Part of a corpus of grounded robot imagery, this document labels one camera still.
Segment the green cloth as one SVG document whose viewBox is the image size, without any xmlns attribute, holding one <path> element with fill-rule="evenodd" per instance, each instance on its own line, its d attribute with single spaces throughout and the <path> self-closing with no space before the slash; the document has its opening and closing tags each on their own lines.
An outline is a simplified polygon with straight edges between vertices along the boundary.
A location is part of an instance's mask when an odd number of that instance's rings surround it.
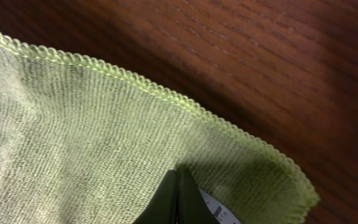
<svg viewBox="0 0 358 224">
<path fill-rule="evenodd" d="M 180 93 L 0 33 L 0 223 L 132 223 L 186 167 L 219 221 L 303 223 L 295 162 Z"/>
</svg>

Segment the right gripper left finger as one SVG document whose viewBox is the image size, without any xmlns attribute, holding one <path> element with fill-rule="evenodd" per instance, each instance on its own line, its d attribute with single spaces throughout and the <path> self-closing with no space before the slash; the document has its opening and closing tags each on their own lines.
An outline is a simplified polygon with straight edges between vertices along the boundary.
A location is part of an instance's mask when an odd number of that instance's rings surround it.
<svg viewBox="0 0 358 224">
<path fill-rule="evenodd" d="M 133 224 L 175 224 L 177 221 L 178 177 L 175 170 L 164 175 L 149 204 Z"/>
</svg>

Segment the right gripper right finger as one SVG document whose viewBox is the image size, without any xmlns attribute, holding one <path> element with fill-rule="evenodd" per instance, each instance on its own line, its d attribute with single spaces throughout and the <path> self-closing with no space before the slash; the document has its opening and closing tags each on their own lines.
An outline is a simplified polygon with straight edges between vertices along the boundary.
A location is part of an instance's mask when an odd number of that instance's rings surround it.
<svg viewBox="0 0 358 224">
<path fill-rule="evenodd" d="M 186 168 L 179 168 L 178 174 L 178 224 L 218 224 L 208 209 L 200 190 Z"/>
</svg>

